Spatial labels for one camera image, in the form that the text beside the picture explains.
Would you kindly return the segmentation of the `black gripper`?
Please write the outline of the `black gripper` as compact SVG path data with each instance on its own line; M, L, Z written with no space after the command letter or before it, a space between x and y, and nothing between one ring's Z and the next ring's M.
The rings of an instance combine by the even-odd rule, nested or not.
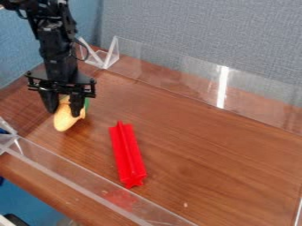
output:
M74 56L44 58L44 67L26 73L28 87L40 94L47 111L54 114L59 106L59 95L70 94L72 117L80 116L86 97L97 97L97 81L78 70Z

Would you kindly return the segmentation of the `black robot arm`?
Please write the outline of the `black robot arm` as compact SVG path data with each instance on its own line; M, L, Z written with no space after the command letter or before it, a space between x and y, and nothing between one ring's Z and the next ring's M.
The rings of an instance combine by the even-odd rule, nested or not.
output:
M35 38L39 40L39 54L44 59L44 69L28 72L28 89L40 94L46 109L55 113L59 96L70 97L68 106L72 117L79 117L86 98L97 97L97 81L78 69L76 21L74 20L68 0L0 0L10 11L27 19Z

